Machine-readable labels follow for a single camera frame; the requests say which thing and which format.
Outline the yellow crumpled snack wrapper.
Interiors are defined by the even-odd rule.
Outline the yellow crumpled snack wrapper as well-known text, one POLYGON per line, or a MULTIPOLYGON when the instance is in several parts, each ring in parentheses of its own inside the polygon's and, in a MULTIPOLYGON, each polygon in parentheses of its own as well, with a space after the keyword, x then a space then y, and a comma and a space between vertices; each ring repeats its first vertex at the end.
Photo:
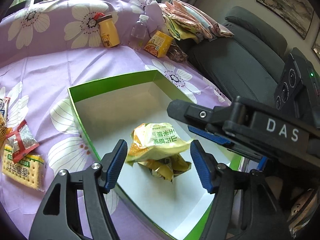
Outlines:
POLYGON ((157 178, 170 182, 173 179, 191 169, 191 162, 185 161, 180 154, 175 154, 159 160, 147 160, 138 162, 147 167, 150 173, 157 178))

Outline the soda cracker pack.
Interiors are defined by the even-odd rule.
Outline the soda cracker pack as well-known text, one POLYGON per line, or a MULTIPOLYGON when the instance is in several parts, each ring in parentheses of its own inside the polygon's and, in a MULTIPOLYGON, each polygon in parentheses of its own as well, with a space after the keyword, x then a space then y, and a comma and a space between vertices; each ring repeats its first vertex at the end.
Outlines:
POLYGON ((2 161, 2 173, 4 175, 26 187, 42 191, 46 163, 39 155, 28 154, 14 163, 13 148, 5 144, 2 161))

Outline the red white seed packet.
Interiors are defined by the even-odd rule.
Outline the red white seed packet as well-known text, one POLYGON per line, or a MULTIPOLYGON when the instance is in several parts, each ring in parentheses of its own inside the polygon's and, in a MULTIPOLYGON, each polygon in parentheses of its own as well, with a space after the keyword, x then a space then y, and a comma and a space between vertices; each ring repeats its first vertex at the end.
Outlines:
POLYGON ((6 135, 9 145, 12 147, 12 161, 22 160, 27 154, 39 147, 39 143, 31 133, 28 124, 23 120, 15 131, 6 135))

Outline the orange snack bag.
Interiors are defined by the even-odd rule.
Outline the orange snack bag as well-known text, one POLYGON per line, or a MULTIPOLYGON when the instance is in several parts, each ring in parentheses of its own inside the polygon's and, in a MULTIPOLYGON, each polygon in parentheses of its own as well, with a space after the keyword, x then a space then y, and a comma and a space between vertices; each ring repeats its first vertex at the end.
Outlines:
POLYGON ((12 132, 12 128, 6 126, 6 122, 3 118, 3 115, 0 114, 0 148, 2 147, 6 135, 12 132))

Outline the clear water bottle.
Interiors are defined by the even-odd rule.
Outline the clear water bottle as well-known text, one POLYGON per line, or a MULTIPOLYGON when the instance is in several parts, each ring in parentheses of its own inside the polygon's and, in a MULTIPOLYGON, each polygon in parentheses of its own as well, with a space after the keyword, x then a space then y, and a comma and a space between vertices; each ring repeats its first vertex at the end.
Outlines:
POLYGON ((135 51, 139 51, 143 47, 144 39, 148 31, 148 19, 148 16, 140 15, 138 21, 132 27, 128 46, 135 51))

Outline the brown wrapped snack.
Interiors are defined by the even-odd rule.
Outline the brown wrapped snack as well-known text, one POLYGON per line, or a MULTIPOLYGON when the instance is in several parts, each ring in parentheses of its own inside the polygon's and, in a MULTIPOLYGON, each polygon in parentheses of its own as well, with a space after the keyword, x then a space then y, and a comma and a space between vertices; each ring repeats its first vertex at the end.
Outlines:
POLYGON ((188 59, 188 55, 183 52, 183 50, 177 44, 170 45, 167 51, 167 57, 178 63, 185 62, 188 59))

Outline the yellow drink carton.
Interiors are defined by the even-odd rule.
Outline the yellow drink carton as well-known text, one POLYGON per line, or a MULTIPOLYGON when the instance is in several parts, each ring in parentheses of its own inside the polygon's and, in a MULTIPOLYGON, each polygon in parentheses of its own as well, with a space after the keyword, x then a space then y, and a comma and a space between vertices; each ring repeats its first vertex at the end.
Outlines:
POLYGON ((158 30, 145 45, 144 50, 157 58, 163 58, 166 56, 172 41, 171 36, 158 30))

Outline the yellow bear bottle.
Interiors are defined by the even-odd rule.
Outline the yellow bear bottle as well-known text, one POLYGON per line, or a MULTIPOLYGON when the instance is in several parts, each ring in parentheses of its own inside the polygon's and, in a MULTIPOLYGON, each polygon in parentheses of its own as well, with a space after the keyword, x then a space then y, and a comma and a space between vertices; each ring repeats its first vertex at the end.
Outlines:
POLYGON ((100 37, 104 47, 112 48, 120 44, 120 39, 112 15, 105 15, 102 12, 96 13, 93 17, 100 28, 100 37))

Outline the framed landscape painting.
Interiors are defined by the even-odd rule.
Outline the framed landscape painting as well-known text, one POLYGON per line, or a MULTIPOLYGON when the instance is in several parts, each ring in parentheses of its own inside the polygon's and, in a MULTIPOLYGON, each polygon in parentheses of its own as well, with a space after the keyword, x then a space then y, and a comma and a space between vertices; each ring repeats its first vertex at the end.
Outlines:
POLYGON ((290 25, 305 39, 313 19, 314 9, 308 0, 256 0, 290 25))

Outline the green white cardboard box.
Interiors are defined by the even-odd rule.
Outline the green white cardboard box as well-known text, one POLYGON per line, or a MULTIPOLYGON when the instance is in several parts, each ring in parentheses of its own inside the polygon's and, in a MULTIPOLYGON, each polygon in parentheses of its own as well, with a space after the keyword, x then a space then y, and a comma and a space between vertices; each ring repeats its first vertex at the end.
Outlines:
MULTIPOLYGON (((89 81, 71 87, 69 97, 79 131, 98 159, 120 139, 137 152, 133 136, 146 146, 146 159, 159 158, 161 148, 179 140, 196 139, 185 124, 168 116, 169 103, 186 97, 157 70, 89 81)), ((153 231, 167 239, 186 239, 213 201, 195 168, 165 180, 141 163, 125 164, 116 192, 153 231)))

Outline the green yellow corn snack bag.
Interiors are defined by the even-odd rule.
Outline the green yellow corn snack bag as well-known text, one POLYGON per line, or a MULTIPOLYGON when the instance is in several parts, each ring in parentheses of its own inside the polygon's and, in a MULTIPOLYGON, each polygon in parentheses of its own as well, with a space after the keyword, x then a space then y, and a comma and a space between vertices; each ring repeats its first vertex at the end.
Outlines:
POLYGON ((132 131, 131 138, 132 144, 125 160, 129 165, 180 154, 188 150, 192 142, 191 139, 181 139, 172 124, 167 122, 143 123, 132 131))

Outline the dark grey sofa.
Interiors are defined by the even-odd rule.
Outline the dark grey sofa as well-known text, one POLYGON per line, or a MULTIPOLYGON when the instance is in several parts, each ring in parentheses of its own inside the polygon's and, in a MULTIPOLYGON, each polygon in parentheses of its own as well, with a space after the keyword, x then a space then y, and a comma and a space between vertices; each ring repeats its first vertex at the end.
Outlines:
POLYGON ((229 99, 242 96, 274 107, 285 64, 285 37, 243 7, 233 7, 225 20, 223 26, 233 37, 190 46, 190 63, 229 99))

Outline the blue white snack packet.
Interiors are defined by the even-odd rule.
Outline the blue white snack packet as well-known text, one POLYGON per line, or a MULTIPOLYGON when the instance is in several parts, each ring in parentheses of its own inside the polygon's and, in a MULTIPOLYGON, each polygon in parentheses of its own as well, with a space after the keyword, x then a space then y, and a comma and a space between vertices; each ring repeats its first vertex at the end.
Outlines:
POLYGON ((0 102, 1 102, 1 104, 0 104, 1 114, 3 116, 3 119, 5 121, 7 121, 10 98, 5 97, 5 98, 1 99, 0 102))

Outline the folded pink yellow blankets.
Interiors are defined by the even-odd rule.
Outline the folded pink yellow blankets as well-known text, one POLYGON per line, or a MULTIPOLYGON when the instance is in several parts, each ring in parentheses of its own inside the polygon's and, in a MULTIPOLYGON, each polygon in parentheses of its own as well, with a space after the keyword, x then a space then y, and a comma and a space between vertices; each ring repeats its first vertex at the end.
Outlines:
POLYGON ((234 34, 225 26, 216 22, 200 9, 180 0, 159 4, 164 22, 171 36, 177 40, 193 39, 200 43, 219 37, 233 37, 234 34))

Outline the purple floral sheet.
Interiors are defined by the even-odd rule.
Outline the purple floral sheet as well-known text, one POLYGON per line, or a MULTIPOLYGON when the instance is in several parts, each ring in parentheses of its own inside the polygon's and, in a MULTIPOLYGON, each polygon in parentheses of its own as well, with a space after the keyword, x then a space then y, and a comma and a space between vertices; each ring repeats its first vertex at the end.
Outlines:
POLYGON ((148 32, 164 31, 155 0, 54 0, 1 22, 1 97, 9 97, 8 126, 25 120, 47 163, 44 186, 60 169, 80 171, 93 163, 78 131, 68 88, 121 74, 157 70, 192 102, 212 108, 230 100, 191 64, 157 59, 127 46, 133 24, 147 15, 148 32), (112 15, 120 44, 106 48, 96 13, 112 15))

